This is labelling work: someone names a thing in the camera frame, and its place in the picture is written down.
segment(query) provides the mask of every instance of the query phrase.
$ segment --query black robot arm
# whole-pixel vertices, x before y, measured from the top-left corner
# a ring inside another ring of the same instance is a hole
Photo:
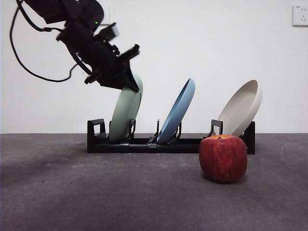
[[[16,0],[25,16],[21,3]],[[47,24],[65,21],[65,28],[57,36],[68,48],[77,64],[89,77],[85,83],[99,82],[101,86],[135,92],[138,85],[130,70],[129,61],[139,54],[136,44],[120,54],[115,45],[109,43],[116,37],[115,23],[94,35],[104,17],[103,8],[96,0],[24,0]],[[91,66],[89,70],[83,63]]]

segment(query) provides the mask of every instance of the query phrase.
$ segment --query electrical socket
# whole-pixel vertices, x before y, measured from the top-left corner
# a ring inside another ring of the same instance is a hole
[[[308,26],[308,5],[293,6],[293,26]]]

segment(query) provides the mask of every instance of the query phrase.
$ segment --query gray floor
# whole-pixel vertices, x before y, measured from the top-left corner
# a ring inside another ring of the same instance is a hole
[[[87,154],[86,136],[1,135],[2,231],[307,231],[308,134],[257,134],[246,176],[198,154]]]

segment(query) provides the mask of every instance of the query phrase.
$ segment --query red apple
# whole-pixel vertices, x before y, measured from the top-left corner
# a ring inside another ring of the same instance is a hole
[[[201,141],[199,161],[207,177],[233,182],[245,175],[247,150],[241,138],[232,135],[211,136]]]

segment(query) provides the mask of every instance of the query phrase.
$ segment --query plate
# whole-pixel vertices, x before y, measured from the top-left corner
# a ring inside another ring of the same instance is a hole
[[[123,88],[115,105],[109,129],[109,141],[121,142],[128,136],[129,122],[136,119],[140,107],[143,84],[138,75],[133,75],[139,87],[138,92]]]
[[[190,78],[173,104],[171,111],[157,136],[157,143],[167,143],[176,132],[193,99],[194,91],[195,84]]]
[[[245,83],[229,100],[218,120],[223,121],[223,134],[240,136],[253,121],[262,101],[262,87],[256,80]]]

